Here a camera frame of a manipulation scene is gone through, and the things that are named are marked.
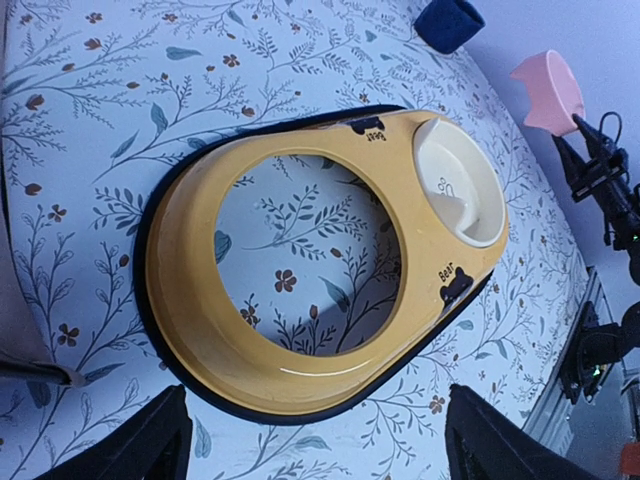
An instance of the blue leaf print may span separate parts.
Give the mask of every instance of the blue leaf print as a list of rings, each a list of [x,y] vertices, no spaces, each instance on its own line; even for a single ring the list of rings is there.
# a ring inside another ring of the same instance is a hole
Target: blue leaf print
[[[156,135],[158,136],[169,126],[167,117],[164,115],[164,110],[162,110],[162,107],[155,102],[151,107],[151,120],[156,124],[156,128],[158,129]]]
[[[462,320],[458,322],[456,327],[460,327],[462,330],[473,330],[473,322],[471,320]]]
[[[199,150],[202,147],[206,147],[207,144],[205,143],[204,140],[200,140],[199,138],[196,137],[192,137],[190,139],[187,140],[187,144],[193,148],[194,150]]]
[[[242,21],[242,19],[238,16],[238,14],[236,12],[234,12],[233,10],[229,10],[227,12],[227,16],[233,20],[236,23],[239,23],[240,25],[242,25],[244,27],[244,22]]]
[[[198,50],[189,50],[188,48],[167,47],[167,58],[169,60],[184,60],[194,55],[202,55]]]
[[[505,360],[509,360],[509,356],[507,355],[507,349],[504,347],[504,343],[502,342],[502,340],[495,340],[494,343],[498,346],[500,355],[502,355]]]
[[[331,299],[336,302],[340,311],[346,313],[347,310],[349,310],[349,305],[351,305],[349,296],[335,283],[332,283],[323,277],[318,278],[324,282],[325,286],[327,287],[327,293],[329,294]]]
[[[402,101],[404,102],[404,104],[407,106],[407,108],[413,110],[415,107],[415,105],[413,103],[411,103],[409,100],[407,100],[406,98],[404,98],[402,95],[400,95],[400,98],[402,98]]]
[[[13,82],[9,83],[6,87],[4,87],[2,89],[2,94],[3,95],[8,95],[11,92],[13,92],[16,88],[18,88],[20,85],[22,85],[24,82],[26,82],[27,80],[29,80],[32,77],[32,75],[28,76],[28,77],[24,77],[24,78],[19,78],[18,80],[14,80]]]
[[[211,453],[211,435],[196,417],[196,458],[207,458]]]
[[[295,443],[295,447],[299,450],[305,450],[307,448],[317,448],[318,450],[331,450],[329,445],[317,435],[311,435],[301,438]]]
[[[86,380],[85,385],[89,385],[95,382],[96,380],[100,380],[101,378],[106,377],[111,372],[113,372],[116,368],[119,368],[122,365],[124,365],[124,363],[112,363],[111,365],[105,365],[104,367],[96,368],[95,370],[87,373],[84,376],[84,379]]]
[[[27,382],[29,393],[36,408],[44,408],[51,403],[51,389],[49,385],[41,382]]]
[[[111,158],[115,160],[116,158],[122,156],[127,150],[129,150],[129,148],[131,148],[131,145],[133,145],[133,142],[136,141],[137,136],[138,132],[134,133],[131,138],[122,142],[122,145],[120,145],[118,149],[111,154]]]
[[[216,252],[216,264],[218,264],[224,260],[224,257],[231,248],[231,237],[221,230],[216,230],[213,236],[213,246]]]

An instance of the pink cup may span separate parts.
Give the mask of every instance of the pink cup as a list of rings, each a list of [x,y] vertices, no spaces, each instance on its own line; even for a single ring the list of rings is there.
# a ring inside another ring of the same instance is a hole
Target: pink cup
[[[585,118],[582,93],[569,65],[555,50],[527,58],[511,78],[524,82],[531,111],[524,120],[528,127],[538,127],[561,137],[578,129],[571,116]]]

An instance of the floral tablecloth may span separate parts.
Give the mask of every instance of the floral tablecloth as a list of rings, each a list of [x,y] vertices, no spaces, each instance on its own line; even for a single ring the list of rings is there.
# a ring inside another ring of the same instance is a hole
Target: floral tablecloth
[[[412,31],[424,3],[9,1],[1,135],[14,258],[52,355],[89,385],[0,385],[1,478],[32,478],[80,453],[177,383],[145,336],[129,270],[142,208],[172,165],[238,131],[377,103],[444,113],[479,142],[508,200],[506,253],[455,322],[337,418],[252,424],[189,394],[190,478],[448,478],[454,381],[523,424],[586,273],[551,188],[473,60],[440,55]],[[270,158],[238,179],[215,235],[243,321],[306,354],[366,340],[401,272],[378,203],[318,158]]]

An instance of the brown flower print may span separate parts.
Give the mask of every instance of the brown flower print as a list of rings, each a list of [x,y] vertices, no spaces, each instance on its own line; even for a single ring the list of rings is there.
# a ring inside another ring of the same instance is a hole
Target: brown flower print
[[[44,103],[44,97],[39,94],[31,95],[25,104],[27,110],[36,111],[38,107]]]
[[[40,192],[40,190],[42,190],[42,187],[37,183],[30,183],[29,185],[24,187],[24,193],[26,193],[30,197],[35,197],[38,192]]]
[[[76,337],[80,335],[78,327],[73,327],[69,330],[69,326],[63,323],[58,329],[62,332],[62,334],[58,336],[58,345],[64,345],[66,343],[70,347],[75,347]]]
[[[102,20],[102,14],[93,12],[91,15],[87,15],[84,18],[89,20],[89,23],[96,23],[96,22],[100,22]]]
[[[233,54],[224,55],[222,57],[222,63],[227,65],[229,68],[233,68],[233,67],[237,67],[238,65],[240,65],[240,60],[238,60],[238,57],[236,57]]]
[[[87,50],[97,50],[102,47],[102,43],[100,43],[100,39],[98,38],[90,38],[84,42],[84,46],[87,47]]]
[[[442,406],[445,404],[445,399],[443,397],[438,397],[437,395],[433,396],[433,400],[429,404],[429,408],[431,409],[432,414],[442,413]]]
[[[252,327],[255,327],[258,323],[260,323],[260,319],[256,316],[256,309],[253,307],[253,305],[249,305],[247,308],[241,309],[240,315],[242,315],[244,321]]]
[[[240,309],[240,315],[244,318],[244,321],[249,324],[250,327],[256,328],[256,325],[260,323],[260,318],[256,315],[256,309],[259,304],[253,302],[254,293],[249,295],[249,300],[245,300],[244,304],[246,308]]]
[[[62,217],[67,214],[67,210],[64,208],[60,208],[60,205],[57,203],[51,207],[52,212],[49,212],[47,218],[49,220],[53,220],[56,223],[60,223],[62,221]]]
[[[298,279],[293,276],[293,272],[289,269],[284,272],[282,270],[278,270],[276,272],[276,278],[278,281],[276,282],[275,287],[276,292],[278,293],[282,292],[282,290],[291,293],[293,292],[293,286],[298,283]]]

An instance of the table surface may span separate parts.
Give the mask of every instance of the table surface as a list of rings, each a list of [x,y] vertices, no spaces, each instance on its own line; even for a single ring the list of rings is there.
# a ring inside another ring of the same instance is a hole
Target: table surface
[[[581,256],[469,55],[424,45],[411,29],[415,2],[363,3],[50,0],[11,9],[2,142],[14,257],[52,354],[90,384],[0,385],[2,478],[32,478],[80,453],[177,383],[144,334],[129,270],[141,209],[171,165],[247,128],[378,103],[449,116],[493,162],[510,230],[488,288],[370,398],[325,422],[253,424],[189,393],[190,478],[448,478],[452,382],[523,424],[584,291]],[[311,354],[351,348],[379,327],[399,259],[386,213],[364,187],[307,157],[270,158],[239,179],[217,230],[241,321]],[[316,228],[325,207],[338,229]],[[296,220],[282,225],[289,212]],[[346,335],[336,291],[362,320]],[[367,309],[373,298],[378,310]]]

